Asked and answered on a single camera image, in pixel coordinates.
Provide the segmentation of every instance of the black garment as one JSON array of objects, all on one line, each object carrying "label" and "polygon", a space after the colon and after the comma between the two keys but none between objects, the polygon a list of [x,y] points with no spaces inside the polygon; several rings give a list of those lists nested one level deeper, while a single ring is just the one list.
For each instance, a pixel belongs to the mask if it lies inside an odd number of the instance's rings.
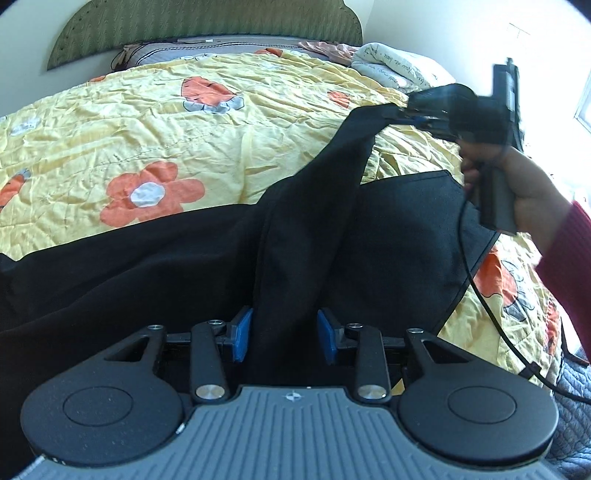
[{"label": "black garment", "polygon": [[[186,332],[255,314],[242,383],[339,383],[321,367],[315,312],[388,336],[437,332],[464,294],[455,234],[463,200],[447,172],[360,187],[390,105],[355,109],[304,169],[256,205],[164,217],[27,255],[0,256],[0,477],[32,459],[20,431],[36,386],[152,323]],[[496,239],[468,208],[476,269]]]}]

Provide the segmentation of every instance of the window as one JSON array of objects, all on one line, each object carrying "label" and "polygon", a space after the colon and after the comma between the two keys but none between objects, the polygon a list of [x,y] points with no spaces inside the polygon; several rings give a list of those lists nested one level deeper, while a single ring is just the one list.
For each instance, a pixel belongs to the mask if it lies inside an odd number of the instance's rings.
[{"label": "window", "polygon": [[574,117],[591,133],[591,74]]}]

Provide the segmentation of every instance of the gray gripper base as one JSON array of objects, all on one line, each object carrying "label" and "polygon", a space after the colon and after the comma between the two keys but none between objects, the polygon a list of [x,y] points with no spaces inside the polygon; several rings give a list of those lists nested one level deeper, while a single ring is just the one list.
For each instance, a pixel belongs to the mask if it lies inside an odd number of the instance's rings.
[{"label": "gray gripper base", "polygon": [[356,404],[341,388],[244,387],[235,400],[198,407],[173,440],[142,459],[88,469],[39,457],[16,478],[556,480],[562,477],[543,461],[504,471],[478,471],[445,463],[408,439],[389,411]]}]

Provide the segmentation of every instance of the black cable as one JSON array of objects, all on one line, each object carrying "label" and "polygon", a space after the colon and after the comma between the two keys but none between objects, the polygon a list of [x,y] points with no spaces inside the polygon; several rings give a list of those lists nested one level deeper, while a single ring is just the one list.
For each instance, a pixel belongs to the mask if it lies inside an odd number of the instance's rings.
[{"label": "black cable", "polygon": [[[505,148],[501,151],[501,153],[491,161],[490,165],[494,165],[498,160],[500,160],[505,155],[507,149],[508,149],[508,145],[506,145]],[[484,168],[492,168],[492,166],[485,165]],[[476,297],[478,298],[478,300],[482,304],[482,307],[486,310],[486,313],[488,314],[488,316],[491,318],[491,321],[492,321],[493,325],[495,326],[496,331],[499,332],[499,335],[501,336],[503,341],[506,343],[506,345],[509,347],[509,350],[511,350],[511,352],[513,352],[513,354],[526,367],[533,367],[534,365],[539,367],[539,365],[537,365],[535,362],[528,362],[527,359],[522,355],[522,353],[517,349],[517,347],[515,345],[513,345],[511,340],[509,340],[509,337],[507,337],[507,334],[505,333],[505,331],[501,327],[501,324],[496,319],[495,314],[492,312],[491,308],[486,303],[486,300],[484,299],[484,297],[480,293],[480,290],[478,290],[478,287],[476,286],[476,283],[474,282],[474,277],[472,277],[472,272],[470,272],[470,267],[468,266],[468,260],[466,258],[466,252],[464,250],[464,242],[462,240],[462,225],[463,225],[464,213],[466,211],[466,206],[468,204],[468,201],[470,200],[470,197],[471,197],[470,194],[466,195],[466,198],[464,199],[464,203],[462,203],[462,208],[460,209],[460,216],[457,220],[457,241],[458,241],[458,245],[460,247],[460,255],[462,256],[462,261],[464,263],[464,269],[466,270],[466,275],[468,276],[468,279],[470,280],[470,285],[474,289],[474,293],[476,294]],[[538,380],[540,380],[542,385],[549,388],[554,393],[557,393],[558,395],[562,395],[563,397],[569,398],[574,401],[578,401],[581,403],[585,403],[587,405],[591,405],[591,398],[581,397],[580,395],[575,395],[573,393],[567,392],[566,390],[563,390],[560,387],[557,387],[556,385],[552,384],[549,380],[547,380],[546,377],[542,376],[541,373],[539,372],[539,369],[536,370],[534,368],[531,368],[531,372]]]}]

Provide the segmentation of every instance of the human hand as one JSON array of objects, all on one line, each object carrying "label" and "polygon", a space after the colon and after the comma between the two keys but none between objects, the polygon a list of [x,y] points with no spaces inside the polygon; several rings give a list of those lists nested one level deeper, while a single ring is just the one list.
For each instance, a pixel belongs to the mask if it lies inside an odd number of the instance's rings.
[{"label": "human hand", "polygon": [[[503,147],[459,141],[464,188],[469,192],[480,179],[479,164],[493,160]],[[565,199],[538,165],[513,147],[497,161],[509,188],[515,193],[515,223],[528,232],[538,250],[545,253],[570,210]]]}]

